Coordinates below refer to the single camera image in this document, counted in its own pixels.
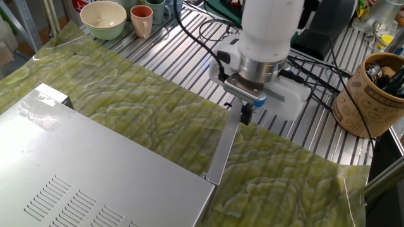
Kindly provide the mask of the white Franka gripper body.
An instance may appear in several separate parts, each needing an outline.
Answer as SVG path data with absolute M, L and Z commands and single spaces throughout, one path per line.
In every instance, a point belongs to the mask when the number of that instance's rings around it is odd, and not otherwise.
M 223 89 L 249 103 L 285 120 L 295 120 L 301 113 L 311 89 L 290 72 L 285 59 L 259 62 L 239 52 L 238 37 L 226 37 L 213 49 L 220 63 L 212 60 L 210 79 Z

